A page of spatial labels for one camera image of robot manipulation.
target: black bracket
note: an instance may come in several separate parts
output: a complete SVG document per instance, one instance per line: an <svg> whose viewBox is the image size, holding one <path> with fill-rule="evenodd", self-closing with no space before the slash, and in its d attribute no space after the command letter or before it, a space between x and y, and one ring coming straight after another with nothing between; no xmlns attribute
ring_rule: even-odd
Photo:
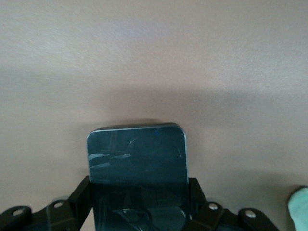
<svg viewBox="0 0 308 231"><path fill-rule="evenodd" d="M253 208L238 215L208 202L196 178L189 178L190 215L182 231L279 231L267 216ZM91 183L86 176L67 200L55 201L39 212L27 206L0 214L0 231L79 231L90 210Z"/></svg>

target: beige surface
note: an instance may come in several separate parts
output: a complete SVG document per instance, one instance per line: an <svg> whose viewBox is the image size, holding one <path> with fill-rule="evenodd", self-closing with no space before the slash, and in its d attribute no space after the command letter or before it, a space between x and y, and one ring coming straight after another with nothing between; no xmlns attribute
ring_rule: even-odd
<svg viewBox="0 0 308 231"><path fill-rule="evenodd" d="M185 129L208 198L293 230L285 201L308 184L307 1L0 5L0 211L70 194L90 131L158 119Z"/></svg>

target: teal object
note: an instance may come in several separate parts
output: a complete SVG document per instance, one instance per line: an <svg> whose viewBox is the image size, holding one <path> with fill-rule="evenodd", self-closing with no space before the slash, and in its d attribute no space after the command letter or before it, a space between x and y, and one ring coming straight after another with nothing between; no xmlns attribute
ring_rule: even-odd
<svg viewBox="0 0 308 231"><path fill-rule="evenodd" d="M186 138L173 123L87 138L96 231L180 231L189 220Z"/></svg>
<svg viewBox="0 0 308 231"><path fill-rule="evenodd" d="M296 231L308 230L308 188L303 187L292 194L288 201L290 216Z"/></svg>

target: smartphone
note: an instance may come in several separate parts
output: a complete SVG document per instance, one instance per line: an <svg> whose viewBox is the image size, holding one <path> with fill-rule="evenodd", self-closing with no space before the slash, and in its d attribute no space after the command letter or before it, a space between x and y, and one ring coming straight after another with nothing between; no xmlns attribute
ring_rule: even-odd
<svg viewBox="0 0 308 231"><path fill-rule="evenodd" d="M179 125L100 128L87 150L96 231L180 231L189 220Z"/></svg>

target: light green object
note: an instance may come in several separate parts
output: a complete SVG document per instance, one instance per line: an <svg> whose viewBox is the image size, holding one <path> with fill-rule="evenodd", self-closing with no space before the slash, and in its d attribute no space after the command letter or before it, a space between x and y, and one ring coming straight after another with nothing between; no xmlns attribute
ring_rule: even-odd
<svg viewBox="0 0 308 231"><path fill-rule="evenodd" d="M290 216L296 231L308 230L308 188L296 191L288 202Z"/></svg>

